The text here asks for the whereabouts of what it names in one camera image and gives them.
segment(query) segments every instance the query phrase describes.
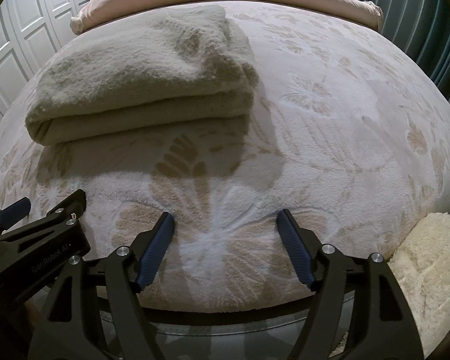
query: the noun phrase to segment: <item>blue curtain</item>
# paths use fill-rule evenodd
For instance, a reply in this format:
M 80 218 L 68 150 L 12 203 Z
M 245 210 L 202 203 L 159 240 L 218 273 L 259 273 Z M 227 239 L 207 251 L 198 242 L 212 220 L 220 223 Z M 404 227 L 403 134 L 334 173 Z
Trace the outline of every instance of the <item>blue curtain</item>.
M 450 6 L 446 0 L 362 1 L 382 8 L 382 35 L 413 59 L 450 103 Z

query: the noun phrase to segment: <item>bedspread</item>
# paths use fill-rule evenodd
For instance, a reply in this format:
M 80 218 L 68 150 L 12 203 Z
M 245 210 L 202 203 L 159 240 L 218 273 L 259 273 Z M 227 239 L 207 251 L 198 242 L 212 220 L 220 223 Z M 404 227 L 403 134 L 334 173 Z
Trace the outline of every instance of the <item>bedspread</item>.
M 140 301 L 210 312 L 310 294 L 275 229 L 283 208 L 360 257 L 389 257 L 429 212 L 450 212 L 450 105 L 396 46 L 312 11 L 212 4 L 250 39 L 260 77 L 250 117 L 44 148 L 24 126 L 32 79 L 0 123 L 0 208 L 28 196 L 35 220 L 84 189 L 87 258 L 129 244 L 167 210 L 175 236 Z

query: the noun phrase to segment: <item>bed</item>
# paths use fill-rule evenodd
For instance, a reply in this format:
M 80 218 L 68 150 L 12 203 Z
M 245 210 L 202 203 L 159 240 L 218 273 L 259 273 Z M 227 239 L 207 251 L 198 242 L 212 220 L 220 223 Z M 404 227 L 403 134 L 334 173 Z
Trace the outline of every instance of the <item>bed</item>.
M 23 123 L 38 72 L 0 123 L 0 208 L 28 196 L 32 221 L 82 188 L 90 259 L 171 212 L 176 236 L 140 302 L 200 312 L 311 294 L 274 231 L 283 208 L 345 254 L 385 258 L 428 213 L 450 213 L 450 105 L 395 45 L 366 26 L 288 5 L 187 6 L 207 4 L 249 37 L 260 77 L 250 117 L 43 147 Z

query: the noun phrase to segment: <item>metal screw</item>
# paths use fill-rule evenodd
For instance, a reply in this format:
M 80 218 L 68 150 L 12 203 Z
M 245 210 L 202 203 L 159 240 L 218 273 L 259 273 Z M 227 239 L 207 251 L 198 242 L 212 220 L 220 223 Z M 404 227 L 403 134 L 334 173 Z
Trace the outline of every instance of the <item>metal screw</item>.
M 74 256 L 71 256 L 68 259 L 68 263 L 73 266 L 77 265 L 79 263 L 79 261 L 80 261 L 80 256 L 77 256 L 76 254 Z
M 128 254 L 128 252 L 130 252 L 130 249 L 128 248 L 128 246 L 120 246 L 117 250 L 116 253 L 119 256 L 126 256 Z
M 373 253 L 372 260 L 376 263 L 381 263 L 383 261 L 383 256 L 380 253 Z
M 335 253 L 335 248 L 333 247 L 333 245 L 325 244 L 322 246 L 322 252 L 325 254 L 333 254 Z

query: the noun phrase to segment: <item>ribbed blue pad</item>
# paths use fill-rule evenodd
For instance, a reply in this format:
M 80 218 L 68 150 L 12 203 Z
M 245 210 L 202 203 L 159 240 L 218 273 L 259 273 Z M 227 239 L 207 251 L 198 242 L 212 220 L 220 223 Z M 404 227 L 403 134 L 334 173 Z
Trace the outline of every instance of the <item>ribbed blue pad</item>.
M 30 213 L 30 200 L 22 198 L 0 211 L 0 229 L 8 230 Z
M 277 216 L 277 229 L 298 279 L 310 288 L 316 281 L 312 272 L 312 257 L 283 211 Z
M 168 245 L 170 245 L 170 242 L 172 241 L 174 230 L 175 224 L 173 216 L 168 214 L 155 233 L 153 239 L 150 241 L 147 250 L 142 257 L 140 257 L 139 272 L 135 281 L 142 290 L 153 283 Z

